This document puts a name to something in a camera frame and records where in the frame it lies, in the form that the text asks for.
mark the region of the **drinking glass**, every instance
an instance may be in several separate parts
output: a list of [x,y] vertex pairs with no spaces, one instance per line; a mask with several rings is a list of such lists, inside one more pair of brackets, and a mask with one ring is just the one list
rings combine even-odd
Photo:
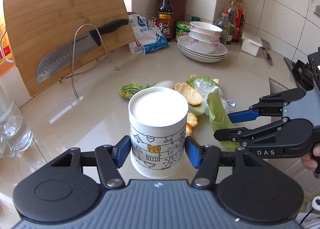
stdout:
[[32,142],[32,131],[12,94],[0,95],[0,136],[17,151],[26,150]]

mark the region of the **knife handle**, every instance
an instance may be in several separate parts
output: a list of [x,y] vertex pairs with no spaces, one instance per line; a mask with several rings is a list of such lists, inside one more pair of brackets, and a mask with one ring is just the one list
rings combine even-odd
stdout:
[[[128,25],[128,23],[129,23],[128,19],[118,19],[118,20],[114,20],[112,22],[108,22],[103,26],[100,26],[98,28],[98,30],[100,32],[100,35],[103,35],[103,34],[113,32],[116,29],[120,28],[121,26]],[[101,46],[101,41],[100,41],[98,32],[96,30],[92,30],[89,32],[90,32],[92,38],[94,39],[94,41],[97,43],[97,45]]]

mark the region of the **metal stand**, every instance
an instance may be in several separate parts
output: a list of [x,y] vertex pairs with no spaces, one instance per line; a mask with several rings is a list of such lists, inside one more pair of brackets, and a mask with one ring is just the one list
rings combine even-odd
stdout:
[[[74,94],[75,94],[75,96],[76,96],[77,98],[78,98],[78,93],[77,93],[77,91],[76,91],[76,89],[75,89],[75,85],[74,85],[74,76],[81,75],[81,74],[83,74],[83,73],[85,73],[85,72],[87,72],[87,71],[95,68],[95,67],[98,65],[98,64],[97,64],[97,65],[95,65],[94,67],[92,67],[92,68],[90,68],[90,69],[88,69],[88,70],[86,70],[86,71],[84,71],[84,72],[78,73],[78,74],[76,74],[76,75],[74,74],[74,71],[75,71],[76,38],[77,38],[77,34],[78,34],[79,30],[80,30],[82,27],[85,27],[85,26],[91,26],[91,27],[93,27],[93,28],[96,29],[96,31],[97,31],[97,33],[98,33],[98,35],[99,35],[101,44],[102,44],[102,46],[103,46],[103,48],[104,48],[104,51],[106,52],[106,55],[107,55],[106,58],[108,58],[108,56],[110,56],[110,55],[112,54],[112,53],[111,53],[110,55],[108,54],[107,49],[106,49],[106,47],[104,46],[103,40],[102,40],[102,38],[101,38],[100,32],[99,32],[99,30],[98,30],[98,28],[97,28],[96,26],[88,23],[88,24],[82,25],[82,26],[76,31],[75,38],[74,38],[74,40],[73,40],[71,84],[72,84],[73,92],[74,92]],[[113,64],[113,62],[111,61],[111,58],[110,58],[110,63],[115,67],[116,70],[119,70],[119,68],[118,68],[115,64]],[[70,77],[61,78],[61,79],[59,80],[59,82],[62,82],[62,79],[68,79],[68,78],[70,78]]]

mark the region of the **kitchen countertop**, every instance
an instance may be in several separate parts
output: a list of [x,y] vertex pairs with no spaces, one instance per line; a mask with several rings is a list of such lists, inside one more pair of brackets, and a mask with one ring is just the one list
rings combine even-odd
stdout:
[[[74,97],[71,79],[56,82],[35,96],[21,108],[35,142],[12,159],[0,159],[0,228],[11,228],[19,220],[12,203],[12,191],[23,178],[71,147],[93,151],[102,144],[116,144],[129,134],[128,100],[117,92],[123,85],[154,84],[163,80],[184,82],[191,74],[219,78],[224,98],[236,102],[236,111],[248,109],[259,97],[270,93],[269,77],[289,89],[296,87],[283,56],[270,51],[274,62],[271,67],[262,50],[253,57],[242,52],[240,47],[241,44],[227,45],[226,58],[208,64],[185,57],[175,42],[171,42],[169,48],[148,55],[132,55],[125,46],[111,55],[119,71],[107,59],[93,71],[75,77],[80,100]],[[198,122],[193,138],[201,145],[212,144],[226,150],[213,138],[208,117],[201,116]],[[270,117],[260,117],[236,127],[255,128],[268,123]],[[193,178],[196,170],[187,157],[183,161],[182,168],[171,179]],[[95,168],[84,168],[84,173],[98,181]],[[126,183],[131,178],[145,178],[134,169],[130,158],[120,173]],[[230,167],[220,168],[217,181],[230,174]]]

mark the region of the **soy sauce bottle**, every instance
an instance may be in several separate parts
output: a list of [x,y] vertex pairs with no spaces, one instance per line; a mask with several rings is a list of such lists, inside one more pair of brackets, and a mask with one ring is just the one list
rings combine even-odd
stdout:
[[158,7],[157,27],[160,29],[167,41],[171,41],[173,34],[174,10],[171,0],[163,0]]

